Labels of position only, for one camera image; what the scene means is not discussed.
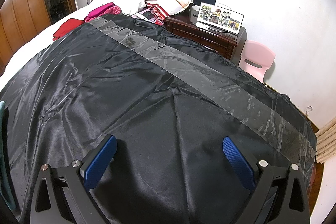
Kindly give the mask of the beige curtain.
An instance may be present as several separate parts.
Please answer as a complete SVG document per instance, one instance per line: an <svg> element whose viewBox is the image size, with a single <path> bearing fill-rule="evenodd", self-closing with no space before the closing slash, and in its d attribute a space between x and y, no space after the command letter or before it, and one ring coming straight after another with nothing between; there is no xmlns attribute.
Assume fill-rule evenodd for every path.
<svg viewBox="0 0 336 224"><path fill-rule="evenodd" d="M335 156L336 151L336 118L333 118L327 125L316 134L316 162L324 163Z"/></svg>

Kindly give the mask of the brown wooden wardrobe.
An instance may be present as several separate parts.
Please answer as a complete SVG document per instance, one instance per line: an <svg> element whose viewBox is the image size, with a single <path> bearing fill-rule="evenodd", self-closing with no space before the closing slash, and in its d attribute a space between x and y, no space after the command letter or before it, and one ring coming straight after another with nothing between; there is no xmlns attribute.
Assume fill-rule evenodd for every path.
<svg viewBox="0 0 336 224"><path fill-rule="evenodd" d="M75 0L4 0L1 5L1 71L5 71L20 47L74 11Z"/></svg>

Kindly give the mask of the white crumpled clothes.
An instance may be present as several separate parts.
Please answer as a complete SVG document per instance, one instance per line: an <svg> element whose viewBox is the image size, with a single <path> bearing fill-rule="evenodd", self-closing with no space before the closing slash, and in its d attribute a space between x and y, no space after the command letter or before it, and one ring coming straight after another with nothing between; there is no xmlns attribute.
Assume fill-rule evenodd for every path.
<svg viewBox="0 0 336 224"><path fill-rule="evenodd" d="M127 15L134 15L146 8L145 0L113 0L113 3Z"/></svg>

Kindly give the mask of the red folded garment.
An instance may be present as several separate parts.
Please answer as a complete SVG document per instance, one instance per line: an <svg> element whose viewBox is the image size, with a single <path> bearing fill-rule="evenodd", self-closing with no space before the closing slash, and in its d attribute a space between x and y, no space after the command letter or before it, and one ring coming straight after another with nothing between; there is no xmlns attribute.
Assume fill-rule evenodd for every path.
<svg viewBox="0 0 336 224"><path fill-rule="evenodd" d="M52 40L55 41L57 39L62 38L63 36L65 36L66 34L68 34L69 32L71 32L72 30L74 30L78 26L81 26L84 23L85 23L84 20L74 18L68 19L66 22L61 24L60 27L57 29L57 31L52 35L53 36Z"/></svg>

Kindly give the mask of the pink plastic stool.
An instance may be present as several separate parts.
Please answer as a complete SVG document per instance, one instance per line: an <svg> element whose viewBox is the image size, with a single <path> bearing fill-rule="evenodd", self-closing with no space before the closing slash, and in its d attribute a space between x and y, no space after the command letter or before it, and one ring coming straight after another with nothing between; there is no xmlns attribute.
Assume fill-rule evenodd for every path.
<svg viewBox="0 0 336 224"><path fill-rule="evenodd" d="M272 66L275 57L276 54L262 43L246 40L239 67L264 83L265 73Z"/></svg>

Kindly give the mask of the black satin sheet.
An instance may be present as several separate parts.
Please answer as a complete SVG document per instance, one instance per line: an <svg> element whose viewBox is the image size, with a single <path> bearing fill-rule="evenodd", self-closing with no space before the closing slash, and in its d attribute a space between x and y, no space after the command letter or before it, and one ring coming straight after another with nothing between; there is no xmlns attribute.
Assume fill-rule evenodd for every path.
<svg viewBox="0 0 336 224"><path fill-rule="evenodd" d="M289 162L200 92L91 25L30 59L1 90L7 160L29 223L42 164L67 166L105 135L117 151L92 195L111 223L230 223L248 198L222 150L236 135L257 159Z"/></svg>

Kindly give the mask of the white bed cover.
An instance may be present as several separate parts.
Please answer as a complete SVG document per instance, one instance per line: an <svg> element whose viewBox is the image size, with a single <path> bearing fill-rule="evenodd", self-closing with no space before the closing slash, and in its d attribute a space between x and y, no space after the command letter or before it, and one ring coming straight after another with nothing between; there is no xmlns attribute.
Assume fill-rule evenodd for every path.
<svg viewBox="0 0 336 224"><path fill-rule="evenodd" d="M113 0L93 0L89 5L76 10L55 24L47 27L24 46L20 47L6 65L3 75L1 75L1 90L30 59L54 42L52 35L59 29L61 24L71 18L83 20L90 11L109 2L113 2Z"/></svg>

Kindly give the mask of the photo collage frame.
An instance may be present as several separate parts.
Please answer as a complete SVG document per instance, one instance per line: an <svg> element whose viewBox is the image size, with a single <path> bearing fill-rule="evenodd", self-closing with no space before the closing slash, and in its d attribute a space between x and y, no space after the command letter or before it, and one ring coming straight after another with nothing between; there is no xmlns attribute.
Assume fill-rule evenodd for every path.
<svg viewBox="0 0 336 224"><path fill-rule="evenodd" d="M238 34L244 15L223 7L201 2L197 22L204 23L232 34Z"/></svg>

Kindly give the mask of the magenta folded garment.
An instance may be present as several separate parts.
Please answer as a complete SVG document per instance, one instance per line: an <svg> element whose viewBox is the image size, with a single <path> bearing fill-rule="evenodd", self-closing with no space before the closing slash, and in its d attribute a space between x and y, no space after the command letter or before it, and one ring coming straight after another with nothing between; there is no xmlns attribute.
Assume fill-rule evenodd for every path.
<svg viewBox="0 0 336 224"><path fill-rule="evenodd" d="M84 22L89 22L99 16L105 15L105 14L120 14L121 8L117 5L115 5L113 2L104 4L88 13L88 15L84 18Z"/></svg>

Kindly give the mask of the teal knit sweater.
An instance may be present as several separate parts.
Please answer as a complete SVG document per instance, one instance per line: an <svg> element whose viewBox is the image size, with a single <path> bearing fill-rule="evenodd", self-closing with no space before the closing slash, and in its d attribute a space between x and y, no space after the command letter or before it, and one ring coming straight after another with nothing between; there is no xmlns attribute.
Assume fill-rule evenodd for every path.
<svg viewBox="0 0 336 224"><path fill-rule="evenodd" d="M1 101L0 103L1 107L1 120L0 120L0 130L1 130L1 142L0 142L0 154L1 154L1 196L4 199L6 205L8 208L13 211L16 208L15 200L13 197L13 194L11 192L11 187L6 171L6 164L5 164L5 154L4 154L4 144L3 144L3 136L2 136L2 130L3 130L3 117L5 113L5 102Z"/></svg>

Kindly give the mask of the dark wooden nightstand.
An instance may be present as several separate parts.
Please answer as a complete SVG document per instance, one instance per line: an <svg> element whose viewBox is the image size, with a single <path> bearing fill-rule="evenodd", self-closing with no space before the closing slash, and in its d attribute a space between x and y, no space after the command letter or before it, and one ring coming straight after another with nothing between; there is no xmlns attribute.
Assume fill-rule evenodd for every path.
<svg viewBox="0 0 336 224"><path fill-rule="evenodd" d="M239 34L234 35L224 32L204 30L196 26L189 19L188 15L177 14L165 19L164 26L172 34L193 40L238 65L240 54L247 39L244 27L240 28Z"/></svg>

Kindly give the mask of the red striped folded cloth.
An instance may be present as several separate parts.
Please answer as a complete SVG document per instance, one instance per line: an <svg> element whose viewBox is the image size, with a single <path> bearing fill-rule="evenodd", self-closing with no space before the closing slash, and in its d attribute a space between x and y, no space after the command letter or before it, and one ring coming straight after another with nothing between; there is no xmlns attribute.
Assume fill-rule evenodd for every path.
<svg viewBox="0 0 336 224"><path fill-rule="evenodd" d="M147 22L157 24L159 26L164 25L165 19L169 16L169 13L157 4L150 5L132 15L133 18L142 19Z"/></svg>

